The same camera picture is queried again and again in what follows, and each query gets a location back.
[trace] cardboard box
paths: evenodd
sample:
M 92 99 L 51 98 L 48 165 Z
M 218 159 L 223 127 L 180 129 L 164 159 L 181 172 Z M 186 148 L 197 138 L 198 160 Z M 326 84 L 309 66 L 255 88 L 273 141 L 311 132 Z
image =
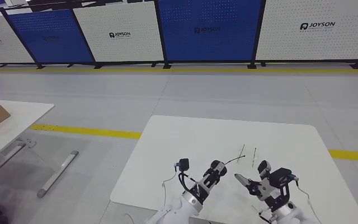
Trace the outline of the cardboard box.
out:
M 6 120 L 10 114 L 0 105 L 0 123 Z

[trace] blue panel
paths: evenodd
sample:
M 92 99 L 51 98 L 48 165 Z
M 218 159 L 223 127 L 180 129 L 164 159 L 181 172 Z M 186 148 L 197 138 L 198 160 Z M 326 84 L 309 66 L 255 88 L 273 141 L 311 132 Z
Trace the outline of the blue panel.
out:
M 92 62 L 70 10 L 9 15 L 40 63 Z
M 168 60 L 251 60 L 261 0 L 159 0 Z

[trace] table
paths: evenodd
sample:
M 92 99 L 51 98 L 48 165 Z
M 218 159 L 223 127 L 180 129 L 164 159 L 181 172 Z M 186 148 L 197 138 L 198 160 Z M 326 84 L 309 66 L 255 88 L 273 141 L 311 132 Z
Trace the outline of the table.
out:
M 33 148 L 36 145 L 36 142 L 33 142 L 30 139 L 23 141 L 19 136 L 48 113 L 55 105 L 4 100 L 0 100 L 0 105 L 11 114 L 8 119 L 0 123 L 0 166 L 2 166 L 25 145 L 28 145 L 30 148 Z M 7 155 L 2 155 L 1 151 L 7 148 L 15 140 L 20 140 L 19 144 Z M 54 170 L 53 176 L 37 193 L 37 196 L 42 198 L 78 152 L 71 152 L 62 165 L 56 164 L 47 154 L 41 152 L 35 153 Z
M 259 180 L 257 166 L 267 160 L 273 171 L 285 167 L 300 178 L 300 187 L 310 194 L 323 224 L 356 222 L 358 205 L 310 125 L 153 116 L 112 191 L 111 201 L 159 210 L 164 201 L 161 185 L 173 176 L 175 162 L 189 158 L 187 174 L 199 181 L 213 160 L 226 162 L 237 157 L 244 144 L 245 160 L 227 165 L 226 176 L 210 192 L 198 218 L 263 224 L 256 210 L 265 204 L 249 195 L 234 173 Z M 167 182 L 166 189 L 167 203 L 177 203 L 183 192 L 177 178 Z M 290 194 L 290 199 L 315 220 L 307 197 L 294 183 L 290 184 Z

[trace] cable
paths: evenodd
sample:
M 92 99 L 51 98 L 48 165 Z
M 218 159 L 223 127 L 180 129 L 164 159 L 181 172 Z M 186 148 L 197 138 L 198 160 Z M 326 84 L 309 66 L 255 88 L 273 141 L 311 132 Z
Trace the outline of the cable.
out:
M 229 162 L 232 162 L 232 161 L 234 161 L 234 160 L 237 160 L 237 159 L 239 159 L 239 158 L 242 158 L 242 157 L 245 157 L 245 155 L 236 157 L 236 158 L 234 158 L 234 159 L 232 159 L 232 160 L 229 160 L 226 164 L 228 164 Z
M 320 224 L 322 224 L 322 223 L 321 223 L 321 221 L 319 220 L 318 216 L 316 215 L 316 213 L 315 213 L 315 211 L 314 211 L 313 207 L 312 207 L 312 203 L 311 203 L 311 200 L 310 200 L 309 194 L 308 194 L 308 193 L 306 193 L 305 191 L 303 191 L 302 189 L 300 189 L 300 187 L 299 187 L 299 185 L 298 185 L 298 181 L 297 181 L 297 180 L 296 180 L 296 186 L 297 186 L 297 188 L 298 188 L 298 189 L 299 189 L 302 193 L 304 193 L 305 195 L 307 195 L 307 198 L 308 198 L 308 204 L 309 204 L 309 206 L 311 207 L 311 209 L 312 209 L 312 212 L 313 212 L 314 216 L 316 217 L 316 219 L 318 220 L 318 222 L 319 222 Z
M 258 216 L 259 216 L 262 220 L 264 220 L 265 222 L 271 224 L 271 221 L 267 220 L 264 216 L 261 215 L 263 212 L 265 212 L 265 211 L 267 211 L 267 210 L 269 210 L 269 209 L 271 209 L 271 208 L 268 207 L 268 208 L 266 208 L 266 209 L 261 210 L 261 211 L 258 213 Z
M 188 188 L 188 187 L 186 186 L 186 184 L 185 184 L 184 177 L 189 178 L 191 181 L 193 181 L 193 182 L 196 183 L 196 184 L 197 184 L 197 182 L 196 182 L 193 178 L 191 178 L 191 177 L 189 177 L 188 175 L 184 174 L 184 172 L 181 172 L 180 174 L 178 174 L 179 182 L 181 183 L 181 185 L 183 186 L 183 188 L 184 188 L 187 192 L 190 192 L 189 188 Z
M 125 215 L 127 215 L 127 216 L 130 218 L 130 220 L 132 221 L 132 223 L 134 224 L 134 221 L 133 221 L 132 217 L 131 217 L 128 213 L 125 213 L 125 214 L 123 215 L 123 217 L 124 217 Z
M 166 200 L 167 200 L 167 189 L 166 189 L 166 182 L 172 180 L 173 178 L 175 178 L 175 176 L 177 175 L 177 171 L 175 170 L 175 174 L 172 178 L 163 181 L 162 187 L 164 187 L 164 206 L 166 205 Z

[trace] robotic hand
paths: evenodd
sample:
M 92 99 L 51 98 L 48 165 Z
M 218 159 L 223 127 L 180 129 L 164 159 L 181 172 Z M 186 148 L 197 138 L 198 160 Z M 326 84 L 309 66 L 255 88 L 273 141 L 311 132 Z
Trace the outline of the robotic hand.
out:
M 172 205 L 162 207 L 154 216 L 146 221 L 146 224 L 188 224 L 189 217 L 198 215 L 202 210 L 202 205 L 205 199 L 209 196 L 212 188 L 220 181 L 220 178 L 227 173 L 225 165 L 215 160 L 211 163 L 210 168 L 204 173 L 203 178 L 196 182 L 195 185 L 189 189 L 184 181 L 187 177 L 184 171 L 189 169 L 189 160 L 183 158 L 176 163 L 179 167 L 180 173 L 178 175 L 181 185 L 185 191 L 180 196 L 180 206 L 173 208 Z
M 235 174 L 235 178 L 244 185 L 251 195 L 257 196 L 261 201 L 265 201 L 271 209 L 272 217 L 267 220 L 258 215 L 265 222 L 277 224 L 291 224 L 293 218 L 297 218 L 301 224 L 317 224 L 309 219 L 301 209 L 296 207 L 290 200 L 288 184 L 295 180 L 298 186 L 298 178 L 292 174 L 291 170 L 279 168 L 270 174 L 271 166 L 264 160 L 257 168 L 260 173 L 261 182 L 253 181 L 243 177 L 241 174 Z

